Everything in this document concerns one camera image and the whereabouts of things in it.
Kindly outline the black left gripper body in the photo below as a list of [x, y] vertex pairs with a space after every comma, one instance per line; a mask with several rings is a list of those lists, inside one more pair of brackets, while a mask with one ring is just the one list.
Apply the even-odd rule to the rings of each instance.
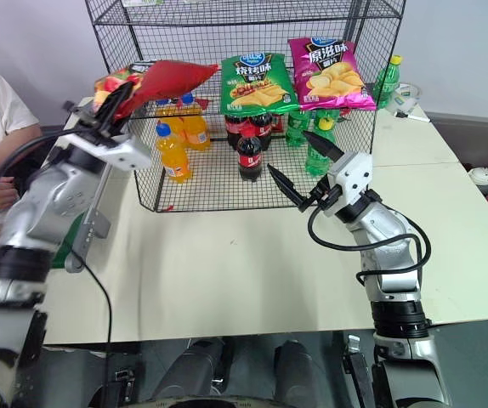
[[91, 105], [78, 106], [72, 101], [66, 101], [63, 109], [77, 116], [75, 129], [84, 139], [94, 145], [117, 145], [113, 139], [118, 135], [113, 130], [113, 116], [116, 107], [112, 102], [106, 101], [96, 112]]

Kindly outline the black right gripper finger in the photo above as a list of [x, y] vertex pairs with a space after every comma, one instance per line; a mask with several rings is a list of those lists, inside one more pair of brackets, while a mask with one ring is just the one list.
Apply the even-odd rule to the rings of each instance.
[[303, 134], [311, 147], [319, 154], [328, 157], [333, 162], [342, 157], [342, 151], [332, 141], [310, 131], [303, 131]]
[[295, 206], [301, 206], [305, 201], [305, 197], [298, 193], [294, 187], [294, 183], [274, 166], [268, 164], [267, 168], [281, 193]]

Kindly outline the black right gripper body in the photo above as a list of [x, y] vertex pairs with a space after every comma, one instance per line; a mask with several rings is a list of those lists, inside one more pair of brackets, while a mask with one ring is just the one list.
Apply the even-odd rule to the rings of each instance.
[[309, 195], [297, 205], [297, 208], [303, 213], [306, 209], [316, 203], [320, 210], [325, 211], [332, 207], [342, 194], [342, 187], [339, 184], [331, 186], [327, 175], [324, 175], [309, 192]]

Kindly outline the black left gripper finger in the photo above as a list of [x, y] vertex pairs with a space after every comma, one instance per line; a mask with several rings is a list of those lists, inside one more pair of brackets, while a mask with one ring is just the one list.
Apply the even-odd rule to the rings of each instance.
[[123, 115], [122, 113], [115, 113], [111, 118], [110, 135], [119, 135], [123, 133], [123, 129], [132, 117], [132, 113]]
[[106, 97], [94, 114], [97, 127], [110, 127], [112, 125], [119, 107], [129, 98], [132, 89], [132, 82], [124, 82]]

